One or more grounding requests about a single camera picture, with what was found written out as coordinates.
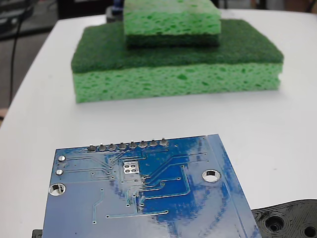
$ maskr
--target cellulose sponge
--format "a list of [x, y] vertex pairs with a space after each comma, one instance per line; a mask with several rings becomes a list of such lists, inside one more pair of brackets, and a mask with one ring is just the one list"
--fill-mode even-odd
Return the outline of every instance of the cellulose sponge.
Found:
[[220, 11], [210, 0], [125, 0], [129, 47], [215, 46]]
[[72, 60], [76, 101], [276, 90], [283, 54], [243, 20], [222, 20], [219, 47], [128, 50], [121, 22], [85, 29]]

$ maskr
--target screw hole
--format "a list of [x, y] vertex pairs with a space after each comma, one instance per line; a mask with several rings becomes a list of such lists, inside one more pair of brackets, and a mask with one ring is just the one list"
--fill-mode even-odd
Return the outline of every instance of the screw hole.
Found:
[[49, 193], [52, 196], [60, 196], [65, 193], [66, 187], [62, 183], [55, 183], [50, 186]]
[[307, 237], [315, 237], [317, 232], [316, 232], [316, 229], [314, 227], [307, 227], [305, 230], [304, 230], [304, 234], [307, 236]]
[[265, 226], [268, 228], [271, 232], [278, 232], [284, 227], [284, 221], [282, 218], [278, 216], [272, 216], [269, 217], [265, 221]]
[[206, 182], [217, 182], [221, 175], [217, 170], [206, 170], [203, 172], [202, 177]]

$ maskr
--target white table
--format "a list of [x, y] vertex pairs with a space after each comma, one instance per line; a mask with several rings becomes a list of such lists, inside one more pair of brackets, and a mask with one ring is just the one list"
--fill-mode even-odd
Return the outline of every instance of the white table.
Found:
[[317, 16], [229, 14], [283, 51], [279, 91], [76, 104], [70, 62], [84, 27], [105, 16], [59, 21], [0, 129], [1, 237], [43, 227], [56, 148], [101, 142], [219, 133], [251, 209], [317, 199]]

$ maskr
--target green sponge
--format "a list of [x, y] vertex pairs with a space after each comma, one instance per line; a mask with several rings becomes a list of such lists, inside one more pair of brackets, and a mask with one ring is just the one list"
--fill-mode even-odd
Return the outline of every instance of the green sponge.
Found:
[[243, 20], [222, 20], [217, 48], [127, 50], [122, 23], [85, 29], [72, 61], [77, 102], [276, 90], [283, 54]]
[[210, 0], [125, 0], [130, 47], [219, 44], [220, 11]]

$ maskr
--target black cable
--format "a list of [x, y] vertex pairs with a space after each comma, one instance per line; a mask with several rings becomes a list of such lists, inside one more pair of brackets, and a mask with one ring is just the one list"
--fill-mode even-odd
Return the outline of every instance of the black cable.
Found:
[[306, 9], [306, 12], [312, 12], [314, 5], [316, 4], [317, 0], [313, 0]]
[[24, 8], [24, 10], [23, 10], [23, 13], [21, 14], [21, 16], [20, 16], [19, 19], [18, 19], [18, 28], [17, 28], [17, 30], [16, 30], [15, 37], [14, 37], [14, 40], [13, 40], [13, 49], [12, 49], [11, 66], [10, 66], [10, 96], [9, 96], [9, 106], [11, 105], [12, 100], [13, 100], [14, 58], [15, 58], [16, 43], [17, 43], [17, 40], [18, 40], [18, 37], [19, 37], [19, 33], [20, 33], [20, 30], [21, 30], [22, 22], [23, 22], [24, 17], [25, 17], [25, 13], [27, 12], [28, 7], [30, 6], [29, 0], [26, 0], [26, 1], [25, 1], [25, 4], [26, 4], [26, 6], [25, 6], [25, 8]]
[[224, 0], [224, 9], [228, 9], [228, 0]]

